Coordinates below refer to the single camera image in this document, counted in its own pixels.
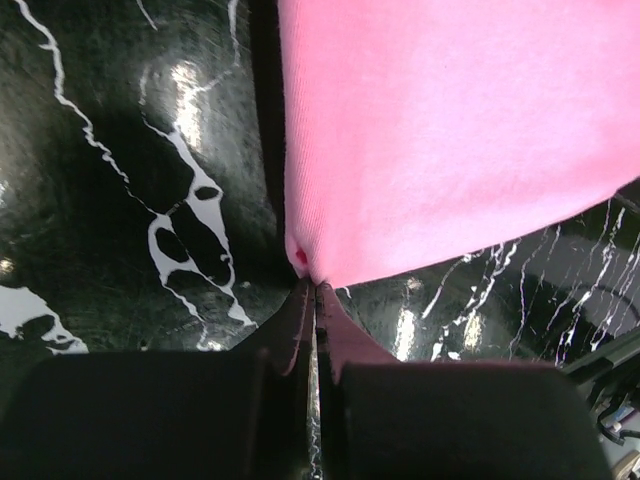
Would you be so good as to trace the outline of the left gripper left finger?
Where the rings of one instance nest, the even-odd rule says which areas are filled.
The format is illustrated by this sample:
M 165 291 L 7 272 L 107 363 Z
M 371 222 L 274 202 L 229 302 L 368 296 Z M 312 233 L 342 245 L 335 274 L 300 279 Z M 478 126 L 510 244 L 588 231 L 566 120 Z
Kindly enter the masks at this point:
M 233 349 L 40 363 L 1 421 L 5 479 L 297 479 L 308 467 L 314 286 Z

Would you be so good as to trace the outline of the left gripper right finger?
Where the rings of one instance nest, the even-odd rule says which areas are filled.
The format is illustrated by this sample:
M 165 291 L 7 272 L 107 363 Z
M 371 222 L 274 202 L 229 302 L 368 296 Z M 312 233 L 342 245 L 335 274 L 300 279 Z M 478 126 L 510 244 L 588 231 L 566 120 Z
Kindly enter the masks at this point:
M 555 367 L 401 362 L 316 291 L 329 479 L 607 479 L 588 410 Z

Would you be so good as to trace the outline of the light pink t shirt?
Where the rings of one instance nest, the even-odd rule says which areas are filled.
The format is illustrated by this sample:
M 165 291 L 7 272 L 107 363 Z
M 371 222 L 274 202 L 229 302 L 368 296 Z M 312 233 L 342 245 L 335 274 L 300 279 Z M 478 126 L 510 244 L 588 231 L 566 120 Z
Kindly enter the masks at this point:
M 349 286 L 529 234 L 639 175 L 635 1 L 282 1 L 285 245 Z

